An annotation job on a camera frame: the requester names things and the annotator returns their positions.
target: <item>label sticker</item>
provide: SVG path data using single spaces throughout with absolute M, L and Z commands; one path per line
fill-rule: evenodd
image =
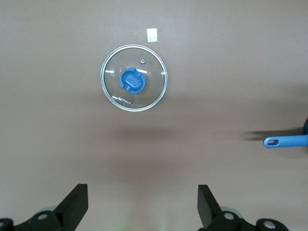
M 157 28 L 146 29 L 148 42 L 157 42 Z

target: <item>glass lid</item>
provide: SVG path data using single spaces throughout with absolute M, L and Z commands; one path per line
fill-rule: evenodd
M 167 88 L 167 70 L 151 49 L 126 45 L 107 57 L 101 80 L 106 96 L 115 106 L 140 112 L 162 99 Z

